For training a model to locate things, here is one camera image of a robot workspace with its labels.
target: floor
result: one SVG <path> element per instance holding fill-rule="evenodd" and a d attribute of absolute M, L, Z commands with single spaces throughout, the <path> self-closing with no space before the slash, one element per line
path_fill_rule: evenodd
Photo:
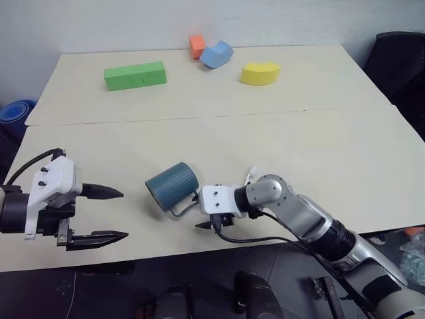
<path fill-rule="evenodd" d="M 388 236 L 379 247 L 399 264 L 398 247 L 403 235 Z M 287 319 L 331 318 L 325 300 L 313 292 L 311 278 L 326 276 L 314 259 L 288 244 L 229 249 L 145 259 L 118 265 L 128 273 L 97 273 L 90 268 L 33 270 L 0 273 L 0 318 L 66 318 L 74 288 L 69 318 L 133 319 L 134 309 L 155 300 L 173 284 L 191 284 L 195 318 L 244 318 L 231 310 L 232 281 L 238 270 L 249 270 L 267 279 Z M 339 297 L 346 296 L 335 283 Z M 349 300 L 340 301 L 346 318 L 365 318 Z"/>

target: table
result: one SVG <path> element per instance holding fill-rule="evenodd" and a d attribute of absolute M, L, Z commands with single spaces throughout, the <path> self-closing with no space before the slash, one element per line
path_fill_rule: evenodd
<path fill-rule="evenodd" d="M 108 92 L 103 70 L 162 60 L 167 84 Z M 282 66 L 277 83 L 239 82 L 248 62 Z M 341 107 L 389 101 L 340 45 L 235 48 L 207 69 L 188 50 L 63 54 L 27 125 L 199 118 Z"/>
<path fill-rule="evenodd" d="M 62 147 L 83 180 L 115 187 L 123 199 L 78 199 L 76 234 L 117 230 L 129 237 L 101 249 L 65 252 L 52 237 L 33 242 L 0 234 L 0 271 L 125 261 L 237 247 L 195 224 L 163 213 L 144 181 L 178 161 L 201 184 L 242 183 L 252 164 L 277 173 L 358 233 L 425 222 L 425 147 L 398 110 L 336 108 L 180 120 L 35 126 L 25 134 L 9 175 L 42 151 Z M 18 180 L 25 191 L 36 167 Z M 238 219 L 224 233 L 238 238 L 290 234 L 263 217 Z"/>

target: wire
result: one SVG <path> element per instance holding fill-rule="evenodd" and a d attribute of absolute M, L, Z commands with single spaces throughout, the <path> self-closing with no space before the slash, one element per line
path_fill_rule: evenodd
<path fill-rule="evenodd" d="M 228 241 L 229 243 L 235 243 L 235 244 L 258 243 L 260 241 L 285 241 L 308 253 L 308 250 L 304 248 L 303 246 L 301 246 L 299 243 L 296 243 L 295 241 L 291 241 L 290 239 L 285 237 L 272 236 L 272 237 L 260 237 L 260 238 L 251 238 L 251 239 L 235 239 L 235 238 L 230 238 L 230 237 L 227 237 L 226 235 L 223 235 L 221 230 L 216 230 L 216 234 L 222 240 Z"/>
<path fill-rule="evenodd" d="M 37 163 L 38 161 L 41 161 L 43 158 L 46 158 L 49 155 L 54 155 L 56 153 L 64 153 L 64 151 L 60 148 L 53 148 L 49 151 L 46 151 L 38 156 L 36 156 L 35 158 L 31 159 L 30 161 L 28 161 L 27 163 L 25 163 L 24 165 L 22 165 L 21 168 L 19 168 L 13 175 L 12 177 L 7 181 L 6 185 L 12 185 L 15 180 L 26 170 L 28 169 L 28 167 L 30 167 L 31 165 L 33 165 L 34 163 Z"/>
<path fill-rule="evenodd" d="M 277 219 L 276 217 L 274 217 L 272 214 L 269 214 L 269 213 L 266 213 L 266 212 L 262 211 L 262 215 L 263 215 L 263 216 L 267 216 L 268 218 L 273 219 L 275 222 L 277 222 L 277 223 L 279 223 L 279 224 L 282 224 L 282 223 L 280 222 L 280 220 L 279 220 L 279 219 Z"/>
<path fill-rule="evenodd" d="M 74 288 L 72 289 L 72 297 L 71 297 L 71 303 L 69 304 L 68 313 L 66 314 L 65 319 L 68 319 L 69 314 L 72 309 L 72 304 L 74 303 L 74 297 L 75 297 L 75 284 L 77 282 L 77 272 L 74 272 Z"/>

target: white wall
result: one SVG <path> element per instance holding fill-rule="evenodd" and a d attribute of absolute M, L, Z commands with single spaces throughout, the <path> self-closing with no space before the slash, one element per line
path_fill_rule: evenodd
<path fill-rule="evenodd" d="M 60 53 L 341 43 L 362 65 L 377 33 L 425 31 L 423 0 L 0 0 L 0 105 L 37 99 Z"/>

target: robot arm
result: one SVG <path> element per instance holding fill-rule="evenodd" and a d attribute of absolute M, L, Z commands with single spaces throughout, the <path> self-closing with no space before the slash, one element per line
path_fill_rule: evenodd
<path fill-rule="evenodd" d="M 425 317 L 425 296 L 407 288 L 396 265 L 310 198 L 295 194 L 281 177 L 265 175 L 240 188 L 204 186 L 200 201 L 210 215 L 226 211 L 244 217 L 271 210 L 301 244 L 337 271 L 356 303 L 375 318 Z"/>
<path fill-rule="evenodd" d="M 50 154 L 53 154 L 52 161 L 35 173 L 29 194 L 23 193 L 18 185 L 12 185 L 20 173 Z M 109 199 L 124 195 L 111 187 L 83 183 L 80 168 L 64 151 L 47 151 L 25 164 L 6 185 L 0 185 L 0 232 L 25 233 L 26 240 L 34 240 L 37 233 L 55 236 L 57 245 L 65 246 L 67 251 L 103 247 L 128 236 L 119 231 L 73 235 L 69 225 L 78 196 Z"/>

